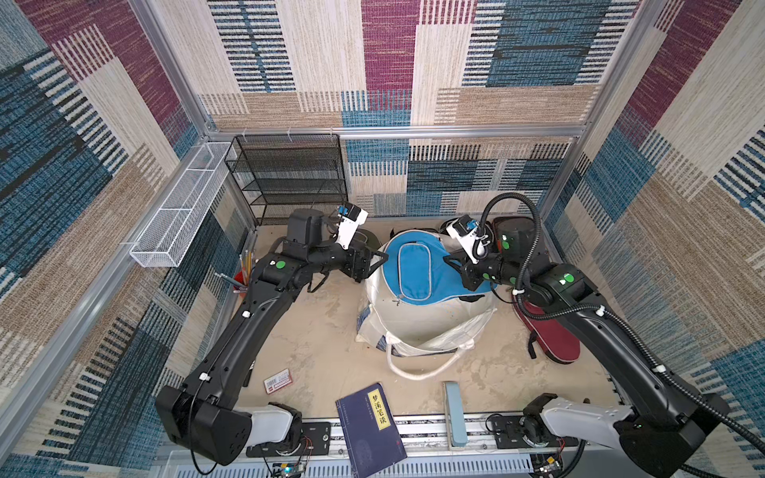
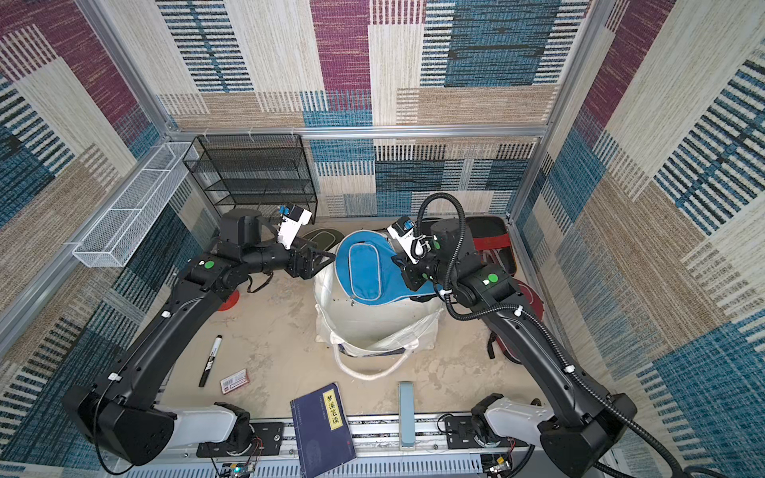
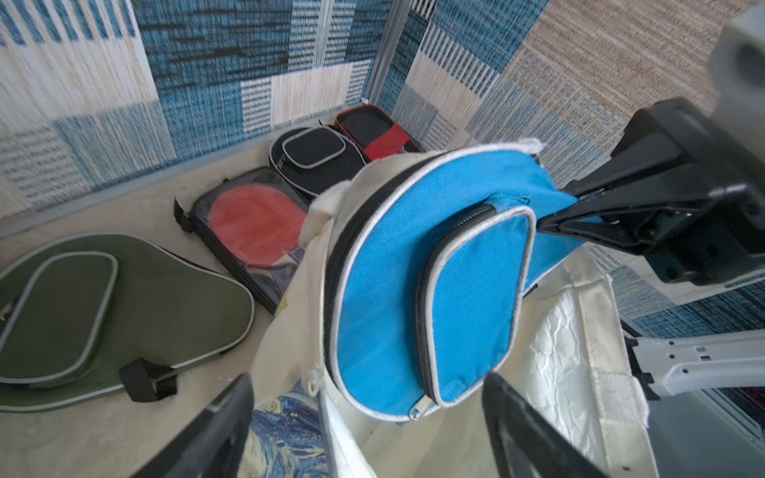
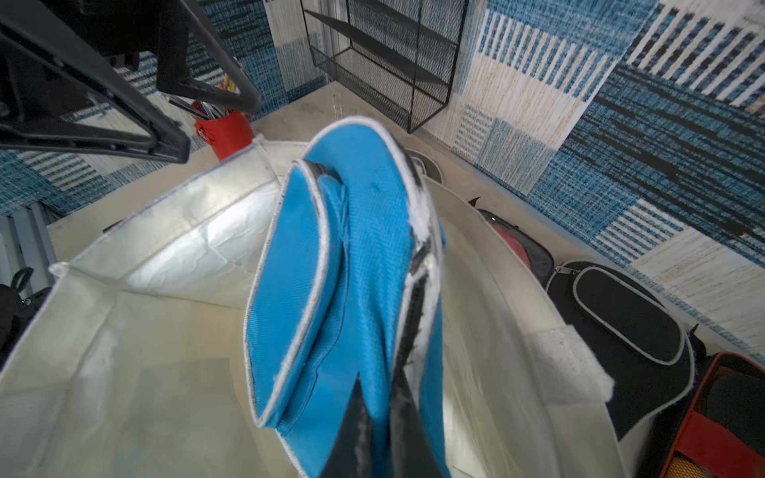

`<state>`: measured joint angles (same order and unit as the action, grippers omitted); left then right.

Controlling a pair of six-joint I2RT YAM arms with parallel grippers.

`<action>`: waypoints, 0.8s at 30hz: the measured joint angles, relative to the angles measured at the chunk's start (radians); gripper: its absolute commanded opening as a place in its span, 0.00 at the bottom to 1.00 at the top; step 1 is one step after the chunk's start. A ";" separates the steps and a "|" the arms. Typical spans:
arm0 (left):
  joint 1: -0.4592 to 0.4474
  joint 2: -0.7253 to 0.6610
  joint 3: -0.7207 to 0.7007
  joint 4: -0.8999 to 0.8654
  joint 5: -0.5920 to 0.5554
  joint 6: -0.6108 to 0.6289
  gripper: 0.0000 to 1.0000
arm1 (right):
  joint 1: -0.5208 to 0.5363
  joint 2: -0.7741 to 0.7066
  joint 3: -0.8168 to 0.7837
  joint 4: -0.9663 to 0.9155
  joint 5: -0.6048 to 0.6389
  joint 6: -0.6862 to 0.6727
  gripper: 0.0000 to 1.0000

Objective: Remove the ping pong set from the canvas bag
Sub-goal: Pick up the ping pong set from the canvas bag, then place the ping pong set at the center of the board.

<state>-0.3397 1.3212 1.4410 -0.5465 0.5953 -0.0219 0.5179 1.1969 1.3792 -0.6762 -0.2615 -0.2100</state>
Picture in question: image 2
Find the olive green paddle cover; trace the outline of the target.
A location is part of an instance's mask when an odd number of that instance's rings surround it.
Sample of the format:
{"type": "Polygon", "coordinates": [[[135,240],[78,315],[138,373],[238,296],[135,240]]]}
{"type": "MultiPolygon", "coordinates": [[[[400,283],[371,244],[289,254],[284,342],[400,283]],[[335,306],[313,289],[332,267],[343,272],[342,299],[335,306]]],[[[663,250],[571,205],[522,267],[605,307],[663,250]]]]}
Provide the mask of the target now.
{"type": "Polygon", "coordinates": [[[333,228],[319,228],[303,235],[307,241],[313,242],[319,249],[332,251],[345,238],[345,234],[333,228]]]}

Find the blue paddle cover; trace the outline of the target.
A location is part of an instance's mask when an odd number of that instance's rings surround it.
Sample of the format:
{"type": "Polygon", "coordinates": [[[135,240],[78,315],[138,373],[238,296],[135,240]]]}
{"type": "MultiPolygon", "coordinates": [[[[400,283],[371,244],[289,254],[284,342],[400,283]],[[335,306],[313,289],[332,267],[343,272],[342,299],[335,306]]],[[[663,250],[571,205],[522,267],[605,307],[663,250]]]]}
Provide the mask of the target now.
{"type": "Polygon", "coordinates": [[[430,282],[417,291],[404,284],[402,271],[392,260],[394,257],[394,247],[377,231],[361,230],[345,237],[335,261],[336,275],[344,292],[368,306],[382,306],[404,299],[426,302],[434,298],[434,287],[430,282]]]}

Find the white canvas tote bag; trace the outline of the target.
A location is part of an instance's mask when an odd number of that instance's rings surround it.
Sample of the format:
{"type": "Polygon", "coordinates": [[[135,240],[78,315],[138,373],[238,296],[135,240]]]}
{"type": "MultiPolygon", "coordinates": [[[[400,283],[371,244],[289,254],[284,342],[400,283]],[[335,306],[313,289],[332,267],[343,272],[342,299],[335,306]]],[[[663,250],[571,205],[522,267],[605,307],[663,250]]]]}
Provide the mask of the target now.
{"type": "Polygon", "coordinates": [[[349,297],[330,266],[313,279],[316,341],[327,345],[338,368],[355,380],[373,382],[396,372],[411,356],[434,348],[445,308],[438,299],[410,299],[368,306],[349,297]],[[380,372],[358,372],[343,358],[395,357],[380,372]]]}

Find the black red mesh case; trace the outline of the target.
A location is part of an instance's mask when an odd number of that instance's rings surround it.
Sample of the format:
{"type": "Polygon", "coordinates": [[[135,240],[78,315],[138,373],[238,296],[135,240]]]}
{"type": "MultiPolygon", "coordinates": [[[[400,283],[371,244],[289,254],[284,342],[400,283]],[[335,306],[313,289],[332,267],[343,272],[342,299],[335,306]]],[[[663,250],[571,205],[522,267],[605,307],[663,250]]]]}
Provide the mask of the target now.
{"type": "Polygon", "coordinates": [[[497,264],[509,275],[518,271],[508,228],[495,216],[470,216],[467,227],[483,264],[497,264]]]}

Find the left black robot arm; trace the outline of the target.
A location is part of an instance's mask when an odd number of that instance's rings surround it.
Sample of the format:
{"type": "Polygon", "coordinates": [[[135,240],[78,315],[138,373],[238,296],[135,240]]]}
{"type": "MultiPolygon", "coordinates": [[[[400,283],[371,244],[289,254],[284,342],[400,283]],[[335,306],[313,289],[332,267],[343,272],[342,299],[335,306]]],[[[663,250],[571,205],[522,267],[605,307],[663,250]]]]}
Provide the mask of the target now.
{"type": "Polygon", "coordinates": [[[95,446],[142,466],[167,448],[208,443],[226,453],[249,453],[255,433],[248,411],[217,402],[202,408],[155,406],[161,384],[195,334],[254,274],[283,270],[293,278],[314,278],[334,254],[298,237],[310,212],[283,209],[273,227],[256,210],[233,209],[221,218],[218,235],[191,259],[155,318],[127,352],[90,386],[71,386],[63,406],[95,446]]]}

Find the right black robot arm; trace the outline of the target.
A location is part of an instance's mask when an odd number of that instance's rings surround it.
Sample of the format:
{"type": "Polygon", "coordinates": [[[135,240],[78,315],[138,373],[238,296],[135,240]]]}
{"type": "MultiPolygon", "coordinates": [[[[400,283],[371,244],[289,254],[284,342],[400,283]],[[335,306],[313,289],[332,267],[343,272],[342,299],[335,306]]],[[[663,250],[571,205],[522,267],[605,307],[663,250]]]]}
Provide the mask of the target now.
{"type": "Polygon", "coordinates": [[[388,228],[398,243],[394,264],[406,286],[432,283],[443,298],[453,297],[480,320],[525,366],[547,402],[546,407],[518,404],[492,394],[473,410],[476,438],[486,445],[503,438],[541,448],[569,477],[603,469],[601,458],[623,437],[626,426],[615,417],[634,417],[635,404],[612,396],[589,380],[571,355],[536,317],[517,281],[500,265],[484,263],[469,232],[456,219],[440,220],[430,237],[417,241],[414,221],[404,216],[388,228]]]}

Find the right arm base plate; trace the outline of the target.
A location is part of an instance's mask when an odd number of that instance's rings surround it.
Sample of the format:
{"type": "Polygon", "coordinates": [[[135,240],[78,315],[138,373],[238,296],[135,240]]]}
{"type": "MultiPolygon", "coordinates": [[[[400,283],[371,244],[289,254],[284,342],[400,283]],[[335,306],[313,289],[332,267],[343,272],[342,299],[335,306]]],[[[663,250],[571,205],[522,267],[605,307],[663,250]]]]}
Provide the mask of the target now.
{"type": "Polygon", "coordinates": [[[445,436],[446,446],[450,450],[458,449],[515,449],[528,444],[513,438],[480,438],[469,415],[442,414],[436,420],[436,428],[445,436]]]}

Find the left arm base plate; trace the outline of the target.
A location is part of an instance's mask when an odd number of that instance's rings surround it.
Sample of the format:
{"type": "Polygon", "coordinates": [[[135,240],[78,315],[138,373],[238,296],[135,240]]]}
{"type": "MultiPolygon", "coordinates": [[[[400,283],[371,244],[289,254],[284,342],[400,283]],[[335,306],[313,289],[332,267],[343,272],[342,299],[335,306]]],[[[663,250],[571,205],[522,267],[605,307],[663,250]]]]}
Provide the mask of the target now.
{"type": "Polygon", "coordinates": [[[197,458],[254,458],[276,456],[281,449],[283,422],[251,422],[237,426],[223,442],[204,442],[197,446],[197,458]]]}

